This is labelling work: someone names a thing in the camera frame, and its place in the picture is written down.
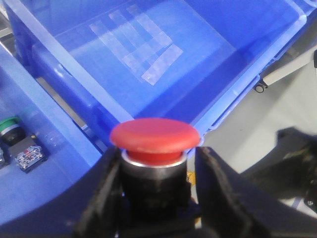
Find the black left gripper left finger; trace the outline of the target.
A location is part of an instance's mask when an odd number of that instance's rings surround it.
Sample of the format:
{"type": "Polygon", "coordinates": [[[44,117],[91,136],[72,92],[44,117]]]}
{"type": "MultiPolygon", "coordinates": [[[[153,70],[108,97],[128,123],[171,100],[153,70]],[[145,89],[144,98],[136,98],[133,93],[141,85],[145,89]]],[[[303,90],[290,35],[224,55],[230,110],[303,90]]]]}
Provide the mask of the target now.
{"type": "Polygon", "coordinates": [[[120,149],[110,147],[102,156],[102,162],[102,177],[74,226],[74,238],[113,238],[116,235],[122,197],[120,149]]]}

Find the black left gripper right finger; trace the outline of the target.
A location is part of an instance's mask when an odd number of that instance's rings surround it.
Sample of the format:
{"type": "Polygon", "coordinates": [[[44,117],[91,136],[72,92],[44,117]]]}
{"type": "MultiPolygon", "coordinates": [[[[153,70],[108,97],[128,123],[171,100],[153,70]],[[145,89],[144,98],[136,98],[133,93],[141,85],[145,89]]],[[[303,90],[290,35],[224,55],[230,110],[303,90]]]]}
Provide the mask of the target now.
{"type": "Polygon", "coordinates": [[[202,227],[219,238],[267,238],[268,231],[247,211],[234,183],[242,184],[237,172],[210,147],[195,152],[196,192],[202,227]]]}

